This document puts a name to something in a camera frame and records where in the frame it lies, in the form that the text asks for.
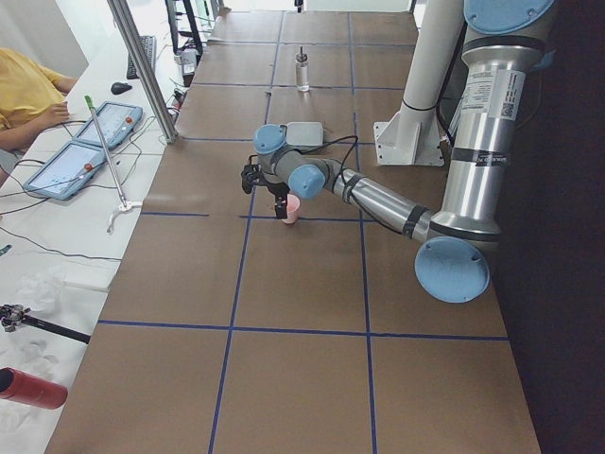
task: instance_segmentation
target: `person's arm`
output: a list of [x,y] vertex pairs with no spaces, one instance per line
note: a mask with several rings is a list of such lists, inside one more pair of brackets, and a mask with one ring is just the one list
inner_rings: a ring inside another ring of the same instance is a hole
[[46,128],[57,126],[69,119],[67,103],[52,104],[40,116],[17,128],[0,131],[0,148],[24,149]]
[[78,80],[75,78],[68,78],[67,76],[63,76],[61,79],[56,81],[54,85],[57,90],[59,90],[64,95],[67,95],[69,92],[72,91],[72,88],[74,88],[76,82],[78,82]]

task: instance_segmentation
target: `pink cup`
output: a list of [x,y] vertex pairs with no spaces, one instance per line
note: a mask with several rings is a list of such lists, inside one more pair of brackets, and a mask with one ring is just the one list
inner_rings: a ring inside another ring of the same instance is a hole
[[287,195],[287,218],[282,219],[284,224],[293,224],[299,218],[299,210],[301,208],[301,201],[294,194]]

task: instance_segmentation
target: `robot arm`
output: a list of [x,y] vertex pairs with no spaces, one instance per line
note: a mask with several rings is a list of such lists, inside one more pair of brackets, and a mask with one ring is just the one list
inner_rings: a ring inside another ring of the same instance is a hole
[[[462,0],[450,2],[460,6]],[[333,192],[381,225],[423,243],[415,271],[430,294],[451,303],[474,299],[490,281],[482,253],[497,248],[500,228],[494,213],[510,160],[525,74],[543,57],[555,15],[555,0],[464,1],[468,29],[462,59],[469,75],[438,213],[339,161],[302,155],[286,142],[278,125],[265,125],[256,132],[259,164],[249,163],[242,172],[244,189],[250,192],[253,184],[267,186],[276,197],[278,218],[285,216],[290,189],[303,199],[312,199],[322,189]],[[417,53],[422,38],[421,32]]]
[[[315,198],[322,189],[345,203],[353,204],[385,227],[409,238],[425,242],[433,213],[425,206],[391,191],[365,175],[343,166],[335,159],[307,157],[285,141],[285,128],[265,125],[256,131],[254,147],[259,167],[248,167],[248,181],[266,185],[271,193],[280,185],[285,195],[292,190],[302,199]],[[242,174],[244,181],[246,171]],[[276,215],[284,216],[276,196]]]

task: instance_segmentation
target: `light blue joint cap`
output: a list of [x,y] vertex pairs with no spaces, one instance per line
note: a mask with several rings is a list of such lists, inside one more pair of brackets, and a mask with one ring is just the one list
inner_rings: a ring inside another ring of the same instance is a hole
[[271,154],[285,144],[285,131],[279,125],[265,125],[254,134],[254,149],[258,154]]
[[421,286],[446,303],[467,303],[490,284],[490,268],[483,254],[452,236],[426,241],[416,255],[414,269]]
[[464,0],[466,23],[486,35],[503,35],[530,26],[555,0]]
[[312,164],[294,169],[287,179],[290,190],[301,199],[313,199],[325,184],[325,176]]

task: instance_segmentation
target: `yellow shirt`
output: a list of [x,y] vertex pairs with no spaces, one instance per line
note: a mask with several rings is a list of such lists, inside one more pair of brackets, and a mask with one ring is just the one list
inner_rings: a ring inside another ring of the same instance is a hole
[[54,85],[62,78],[19,52],[0,47],[0,131],[22,126],[62,102]]

